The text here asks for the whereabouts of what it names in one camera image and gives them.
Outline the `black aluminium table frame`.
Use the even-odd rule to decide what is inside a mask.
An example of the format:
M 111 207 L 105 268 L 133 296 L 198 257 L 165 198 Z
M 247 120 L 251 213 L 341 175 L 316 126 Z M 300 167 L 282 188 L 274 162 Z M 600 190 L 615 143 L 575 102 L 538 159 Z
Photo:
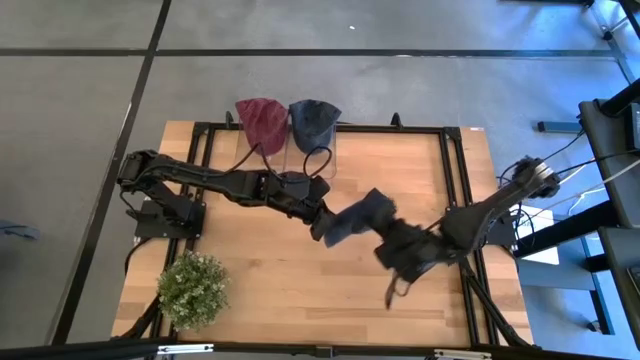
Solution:
M 326 197 L 340 211 L 377 188 L 401 217 L 426 226 L 449 205 L 496 188 L 480 128 L 344 125 L 338 129 Z M 184 342 L 235 349 L 254 345 L 328 347 L 342 353 L 386 347 L 467 348 L 503 344 L 457 266 L 439 265 L 384 304 L 391 274 L 373 233 L 329 248 L 299 220 L 265 207 L 243 208 L 203 192 L 203 231 L 192 246 L 227 269 L 229 305 L 215 322 L 178 334 Z

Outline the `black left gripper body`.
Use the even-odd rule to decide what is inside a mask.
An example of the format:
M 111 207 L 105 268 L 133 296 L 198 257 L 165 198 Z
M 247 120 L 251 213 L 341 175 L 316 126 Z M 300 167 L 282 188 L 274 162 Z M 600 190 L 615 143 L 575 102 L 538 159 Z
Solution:
M 261 187 L 267 207 L 312 226 L 334 219 L 324 200 L 329 191 L 330 185 L 323 177 L 308 177 L 300 172 L 269 175 Z

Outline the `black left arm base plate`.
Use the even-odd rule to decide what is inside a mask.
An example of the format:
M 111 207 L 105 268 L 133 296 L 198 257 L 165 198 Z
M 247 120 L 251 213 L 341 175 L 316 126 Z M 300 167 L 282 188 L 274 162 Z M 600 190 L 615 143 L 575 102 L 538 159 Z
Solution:
M 206 204 L 192 203 L 189 217 L 185 222 L 170 220 L 163 214 L 159 204 L 145 200 L 136 215 L 134 236 L 139 238 L 200 238 L 203 233 Z

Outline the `grey desk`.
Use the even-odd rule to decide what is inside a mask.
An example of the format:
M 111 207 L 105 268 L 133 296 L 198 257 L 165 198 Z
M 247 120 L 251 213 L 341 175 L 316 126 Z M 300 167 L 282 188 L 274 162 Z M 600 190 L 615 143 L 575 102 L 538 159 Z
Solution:
M 640 228 L 640 148 L 627 147 L 626 115 L 640 101 L 640 79 L 609 99 L 594 99 L 578 105 L 580 123 L 586 131 L 609 200 L 619 222 Z

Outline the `blue bar on floor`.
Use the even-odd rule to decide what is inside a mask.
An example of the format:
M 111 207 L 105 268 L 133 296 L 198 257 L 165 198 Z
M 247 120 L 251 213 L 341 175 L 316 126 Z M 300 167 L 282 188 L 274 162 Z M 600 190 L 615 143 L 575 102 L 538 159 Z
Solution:
M 540 121 L 536 127 L 540 133 L 578 134 L 583 130 L 579 122 Z

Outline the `black overhead crossbar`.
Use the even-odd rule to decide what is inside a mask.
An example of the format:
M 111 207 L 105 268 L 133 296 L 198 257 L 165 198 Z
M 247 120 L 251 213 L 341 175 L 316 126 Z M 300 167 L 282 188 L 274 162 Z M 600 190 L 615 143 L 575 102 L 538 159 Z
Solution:
M 116 338 L 108 341 L 73 343 L 0 349 L 0 360 L 131 360 L 158 356 L 160 345 L 213 344 L 214 352 L 275 353 L 308 355 L 320 359 L 336 356 L 406 356 L 433 357 L 435 349 L 468 350 L 492 354 L 493 360 L 623 360 L 621 358 L 581 355 L 542 350 L 536 347 L 507 347 L 479 344 L 467 348 L 446 347 L 386 347 L 305 344 L 250 344 L 250 343 L 179 343 L 175 338 L 153 339 Z

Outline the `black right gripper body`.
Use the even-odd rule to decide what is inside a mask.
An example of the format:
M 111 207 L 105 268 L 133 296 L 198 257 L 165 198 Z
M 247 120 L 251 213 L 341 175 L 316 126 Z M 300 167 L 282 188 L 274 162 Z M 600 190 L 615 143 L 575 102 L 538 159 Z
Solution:
M 414 283 L 437 264 L 450 263 L 450 249 L 444 238 L 433 231 L 441 219 L 423 229 L 402 218 L 377 219 L 373 230 L 382 243 L 374 249 L 378 261 L 402 280 Z

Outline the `maroon cap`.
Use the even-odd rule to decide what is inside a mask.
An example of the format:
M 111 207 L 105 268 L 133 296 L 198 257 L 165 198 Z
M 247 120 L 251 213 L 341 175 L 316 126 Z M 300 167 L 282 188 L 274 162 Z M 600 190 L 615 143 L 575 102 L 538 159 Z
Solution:
M 235 103 L 251 147 L 261 145 L 265 156 L 277 154 L 288 136 L 288 110 L 277 100 L 251 98 Z

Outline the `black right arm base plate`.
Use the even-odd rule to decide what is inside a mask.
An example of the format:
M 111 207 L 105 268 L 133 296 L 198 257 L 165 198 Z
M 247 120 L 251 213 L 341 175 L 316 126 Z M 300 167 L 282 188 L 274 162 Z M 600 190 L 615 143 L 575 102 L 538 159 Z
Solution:
M 515 216 L 511 212 L 505 212 L 494 220 L 487 232 L 486 243 L 500 246 L 512 245 L 516 241 L 514 220 Z

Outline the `dark grey side table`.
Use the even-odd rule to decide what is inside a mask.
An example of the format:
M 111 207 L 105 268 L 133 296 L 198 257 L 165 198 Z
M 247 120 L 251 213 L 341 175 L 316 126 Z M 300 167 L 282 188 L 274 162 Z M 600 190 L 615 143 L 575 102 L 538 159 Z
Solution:
M 597 232 L 640 351 L 640 229 L 600 227 Z

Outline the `navy blue cap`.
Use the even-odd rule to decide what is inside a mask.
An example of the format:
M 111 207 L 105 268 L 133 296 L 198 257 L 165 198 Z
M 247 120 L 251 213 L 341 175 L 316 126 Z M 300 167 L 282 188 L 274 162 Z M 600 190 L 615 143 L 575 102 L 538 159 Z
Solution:
M 373 188 L 363 199 L 335 215 L 324 233 L 324 244 L 330 248 L 351 235 L 386 225 L 394 219 L 396 212 L 394 201 Z
M 336 127 L 342 111 L 331 103 L 307 99 L 290 104 L 289 114 L 296 142 L 303 148 L 302 137 L 319 138 L 329 128 Z

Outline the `blue metal stand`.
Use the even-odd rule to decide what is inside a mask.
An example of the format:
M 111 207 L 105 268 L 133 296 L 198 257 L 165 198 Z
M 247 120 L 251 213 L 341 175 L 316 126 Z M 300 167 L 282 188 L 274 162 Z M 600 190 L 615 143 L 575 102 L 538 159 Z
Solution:
M 595 319 L 586 327 L 592 332 L 614 335 L 613 321 L 604 299 L 597 274 L 608 270 L 604 254 L 589 249 L 585 236 L 554 247 L 556 256 L 551 262 L 540 256 L 549 249 L 516 259 L 519 279 L 523 286 L 587 291 L 593 304 Z

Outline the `metal stand frame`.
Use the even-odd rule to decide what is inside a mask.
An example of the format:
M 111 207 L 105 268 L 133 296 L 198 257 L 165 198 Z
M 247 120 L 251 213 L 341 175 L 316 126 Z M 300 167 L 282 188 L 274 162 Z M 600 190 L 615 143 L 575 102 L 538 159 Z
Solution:
M 596 18 L 602 39 L 608 44 L 610 50 L 613 52 L 614 60 L 620 68 L 623 76 L 628 83 L 632 83 L 636 80 L 636 77 L 627 62 L 626 55 L 621 47 L 618 45 L 615 39 L 615 32 L 628 24 L 633 30 L 636 37 L 640 40 L 640 0 L 608 0 L 618 3 L 623 11 L 624 16 L 618 20 L 614 25 L 607 25 L 603 20 L 602 14 L 596 8 L 596 0 L 500 0 L 510 2 L 526 2 L 534 4 L 553 4 L 553 5 L 572 5 L 579 6 L 582 9 L 590 9 Z

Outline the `green artificial plant ball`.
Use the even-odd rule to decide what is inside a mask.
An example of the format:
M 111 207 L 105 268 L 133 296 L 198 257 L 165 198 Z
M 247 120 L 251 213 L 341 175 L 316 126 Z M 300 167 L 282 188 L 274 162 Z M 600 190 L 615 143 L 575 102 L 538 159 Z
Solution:
M 229 307 L 227 269 L 212 255 L 186 250 L 158 278 L 159 308 L 177 331 L 212 325 Z

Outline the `silver metal bracket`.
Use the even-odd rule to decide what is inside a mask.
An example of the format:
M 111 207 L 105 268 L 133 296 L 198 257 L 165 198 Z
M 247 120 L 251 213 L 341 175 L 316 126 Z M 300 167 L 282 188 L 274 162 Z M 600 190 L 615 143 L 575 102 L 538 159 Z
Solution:
M 493 360 L 491 353 L 454 349 L 435 349 L 433 357 L 437 360 Z
M 160 355 L 180 355 L 180 354 L 197 354 L 208 353 L 214 351 L 213 344 L 173 344 L 160 345 L 156 354 Z

